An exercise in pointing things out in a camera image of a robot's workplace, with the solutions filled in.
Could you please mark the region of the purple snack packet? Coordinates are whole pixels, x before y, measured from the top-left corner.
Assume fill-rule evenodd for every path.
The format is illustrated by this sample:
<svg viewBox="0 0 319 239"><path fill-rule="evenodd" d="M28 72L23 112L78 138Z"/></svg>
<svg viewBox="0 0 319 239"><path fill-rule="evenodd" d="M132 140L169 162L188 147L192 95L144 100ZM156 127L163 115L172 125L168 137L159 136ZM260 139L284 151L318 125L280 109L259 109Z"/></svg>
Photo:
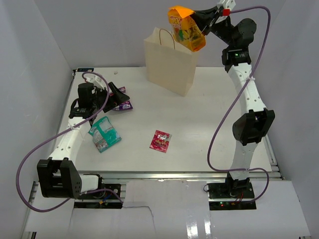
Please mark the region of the purple snack packet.
<svg viewBox="0 0 319 239"><path fill-rule="evenodd" d="M120 87L119 90L125 94L126 93L126 88L125 87ZM123 103L121 103L120 105L116 106L115 108L113 108L113 111L128 111L128 110L132 110L133 106L130 102L130 100L124 101Z"/></svg>

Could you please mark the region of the yellow mango candy bag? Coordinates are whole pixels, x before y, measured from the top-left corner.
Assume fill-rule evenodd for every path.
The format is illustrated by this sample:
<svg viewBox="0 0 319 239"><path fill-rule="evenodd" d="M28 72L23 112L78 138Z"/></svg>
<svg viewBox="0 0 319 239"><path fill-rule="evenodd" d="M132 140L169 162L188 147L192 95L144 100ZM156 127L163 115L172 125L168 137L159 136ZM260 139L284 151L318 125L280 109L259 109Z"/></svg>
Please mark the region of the yellow mango candy bag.
<svg viewBox="0 0 319 239"><path fill-rule="evenodd" d="M205 36L192 19L193 10L183 6L173 6L167 15L172 26L175 40L192 52L197 52L206 45Z"/></svg>

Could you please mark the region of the teal snack bag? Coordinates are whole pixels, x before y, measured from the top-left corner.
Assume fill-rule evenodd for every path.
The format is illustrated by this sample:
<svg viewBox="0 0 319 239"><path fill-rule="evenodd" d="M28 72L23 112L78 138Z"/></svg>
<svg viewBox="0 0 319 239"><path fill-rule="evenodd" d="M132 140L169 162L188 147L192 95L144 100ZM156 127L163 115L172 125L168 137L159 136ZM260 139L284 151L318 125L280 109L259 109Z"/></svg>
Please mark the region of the teal snack bag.
<svg viewBox="0 0 319 239"><path fill-rule="evenodd" d="M93 142L100 153L122 140L108 117L97 120L89 130L89 134L92 136Z"/></svg>

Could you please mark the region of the red candy packet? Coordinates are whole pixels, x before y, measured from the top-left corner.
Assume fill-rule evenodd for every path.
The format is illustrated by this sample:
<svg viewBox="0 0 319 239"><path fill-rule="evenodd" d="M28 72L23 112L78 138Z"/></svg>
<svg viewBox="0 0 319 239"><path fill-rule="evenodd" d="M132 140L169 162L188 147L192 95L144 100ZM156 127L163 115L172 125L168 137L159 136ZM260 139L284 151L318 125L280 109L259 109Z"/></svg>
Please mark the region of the red candy packet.
<svg viewBox="0 0 319 239"><path fill-rule="evenodd" d="M170 139L171 134L156 130L150 144L150 149L166 153Z"/></svg>

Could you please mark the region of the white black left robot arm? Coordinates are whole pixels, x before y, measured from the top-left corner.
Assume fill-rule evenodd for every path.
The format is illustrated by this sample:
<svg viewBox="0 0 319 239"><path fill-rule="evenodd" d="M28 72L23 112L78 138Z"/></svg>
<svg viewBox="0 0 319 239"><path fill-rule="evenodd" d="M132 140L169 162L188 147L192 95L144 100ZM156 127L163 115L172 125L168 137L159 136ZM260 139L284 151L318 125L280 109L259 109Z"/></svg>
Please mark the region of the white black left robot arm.
<svg viewBox="0 0 319 239"><path fill-rule="evenodd" d="M100 89L93 83L78 85L78 98L70 107L68 132L48 159L37 164L37 173L42 195L46 198L77 199L82 193L88 193L95 199L105 194L105 186L100 183L97 174L80 174L75 160L81 144L96 118L98 110L108 112L129 96L121 92L113 82L107 88Z"/></svg>

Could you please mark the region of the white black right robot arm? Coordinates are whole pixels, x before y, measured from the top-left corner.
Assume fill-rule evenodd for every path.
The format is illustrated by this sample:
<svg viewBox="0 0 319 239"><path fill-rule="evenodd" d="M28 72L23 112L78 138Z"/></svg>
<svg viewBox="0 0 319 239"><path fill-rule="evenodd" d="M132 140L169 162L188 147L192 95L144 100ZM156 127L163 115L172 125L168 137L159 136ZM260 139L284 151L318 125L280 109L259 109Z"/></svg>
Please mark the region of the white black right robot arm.
<svg viewBox="0 0 319 239"><path fill-rule="evenodd" d="M237 96L232 105L240 103L241 117L232 126L236 147L232 165L225 171L222 191L235 199L249 189L254 151L268 133L275 112L263 103L253 77L258 65L251 63L249 45L254 41L257 25L250 18L232 25L233 12L229 3L220 3L211 9L196 10L191 17L203 35L213 33L227 44L222 51L222 64L235 86Z"/></svg>

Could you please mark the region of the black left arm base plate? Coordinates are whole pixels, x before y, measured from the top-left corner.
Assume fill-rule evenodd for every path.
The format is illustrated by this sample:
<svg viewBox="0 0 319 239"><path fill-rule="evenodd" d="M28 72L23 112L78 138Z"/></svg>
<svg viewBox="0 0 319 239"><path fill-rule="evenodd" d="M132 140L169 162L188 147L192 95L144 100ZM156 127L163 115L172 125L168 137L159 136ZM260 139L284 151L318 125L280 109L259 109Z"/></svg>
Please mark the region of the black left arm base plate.
<svg viewBox="0 0 319 239"><path fill-rule="evenodd" d="M74 202L75 209L121 209L122 203L110 191L84 194Z"/></svg>

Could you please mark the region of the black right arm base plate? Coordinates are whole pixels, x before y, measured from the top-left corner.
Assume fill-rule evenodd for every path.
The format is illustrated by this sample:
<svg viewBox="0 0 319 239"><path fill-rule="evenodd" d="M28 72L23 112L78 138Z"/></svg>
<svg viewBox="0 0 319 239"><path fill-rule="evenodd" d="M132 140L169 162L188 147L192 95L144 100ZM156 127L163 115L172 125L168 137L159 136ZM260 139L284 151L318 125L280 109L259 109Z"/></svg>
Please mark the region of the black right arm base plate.
<svg viewBox="0 0 319 239"><path fill-rule="evenodd" d="M256 210L256 202L248 203L255 198L252 183L247 189L230 193L225 183L209 183L204 186L208 194L210 211Z"/></svg>

